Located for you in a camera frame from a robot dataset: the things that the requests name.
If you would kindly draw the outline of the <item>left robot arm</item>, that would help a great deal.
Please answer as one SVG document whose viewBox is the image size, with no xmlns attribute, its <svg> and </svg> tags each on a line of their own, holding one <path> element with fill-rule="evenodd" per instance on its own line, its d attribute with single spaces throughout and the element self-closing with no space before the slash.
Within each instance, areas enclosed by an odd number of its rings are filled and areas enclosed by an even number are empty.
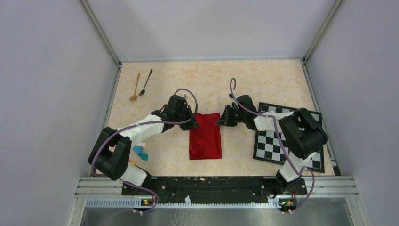
<svg viewBox="0 0 399 226">
<path fill-rule="evenodd" d="M 161 109 L 136 123 L 121 129 L 104 128 L 88 157 L 88 163 L 92 170 L 100 171 L 111 180 L 133 184 L 137 193 L 146 194 L 151 188 L 150 174 L 129 162 L 131 148 L 175 125 L 183 131 L 200 128 L 186 98 L 178 95 L 172 95 Z"/>
</svg>

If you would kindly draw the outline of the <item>gold spoon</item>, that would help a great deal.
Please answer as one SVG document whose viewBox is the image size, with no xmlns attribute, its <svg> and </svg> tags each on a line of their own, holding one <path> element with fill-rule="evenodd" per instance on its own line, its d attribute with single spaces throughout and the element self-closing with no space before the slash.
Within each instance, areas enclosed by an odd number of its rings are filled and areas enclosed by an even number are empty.
<svg viewBox="0 0 399 226">
<path fill-rule="evenodd" d="M 133 95 L 130 96 L 129 101 L 135 101 L 138 98 L 137 87 L 138 87 L 139 80 L 140 80 L 140 73 L 137 74 L 134 93 L 133 93 Z"/>
</svg>

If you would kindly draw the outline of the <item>black fork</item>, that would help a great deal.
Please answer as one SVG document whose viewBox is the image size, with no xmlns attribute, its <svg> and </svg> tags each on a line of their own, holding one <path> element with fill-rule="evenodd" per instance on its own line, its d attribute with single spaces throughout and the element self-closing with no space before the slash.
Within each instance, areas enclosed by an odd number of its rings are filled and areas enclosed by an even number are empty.
<svg viewBox="0 0 399 226">
<path fill-rule="evenodd" d="M 147 80 L 146 80 L 146 82 L 145 82 L 145 84 L 144 84 L 144 86 L 143 86 L 143 89 L 140 91 L 140 93 L 138 94 L 138 96 L 144 95 L 144 93 L 145 93 L 145 88 L 146 88 L 146 86 L 147 86 L 148 80 L 149 80 L 149 78 L 150 78 L 152 72 L 153 72 L 153 69 L 150 70 L 149 75 L 148 75 L 148 77 L 147 77 Z"/>
</svg>

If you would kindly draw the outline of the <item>red cloth napkin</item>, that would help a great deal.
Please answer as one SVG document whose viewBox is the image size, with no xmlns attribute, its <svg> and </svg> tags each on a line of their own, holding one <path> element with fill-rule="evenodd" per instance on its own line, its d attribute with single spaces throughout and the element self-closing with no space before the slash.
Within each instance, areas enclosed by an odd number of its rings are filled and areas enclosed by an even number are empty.
<svg viewBox="0 0 399 226">
<path fill-rule="evenodd" d="M 196 121 L 200 127 L 189 133 L 189 159 L 213 160 L 222 158 L 220 126 L 216 122 L 220 113 L 197 114 Z"/>
</svg>

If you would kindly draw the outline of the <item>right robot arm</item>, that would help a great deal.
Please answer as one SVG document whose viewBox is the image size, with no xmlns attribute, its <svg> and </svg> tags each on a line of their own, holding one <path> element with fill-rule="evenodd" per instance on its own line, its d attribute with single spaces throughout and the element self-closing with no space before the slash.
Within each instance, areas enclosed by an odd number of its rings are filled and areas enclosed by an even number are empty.
<svg viewBox="0 0 399 226">
<path fill-rule="evenodd" d="M 290 193 L 308 161 L 327 143 L 326 132 L 305 108 L 287 113 L 260 113 L 249 95 L 230 94 L 229 97 L 232 103 L 226 105 L 216 124 L 235 127 L 244 123 L 256 132 L 274 132 L 286 157 L 276 174 L 276 188 L 282 194 Z"/>
</svg>

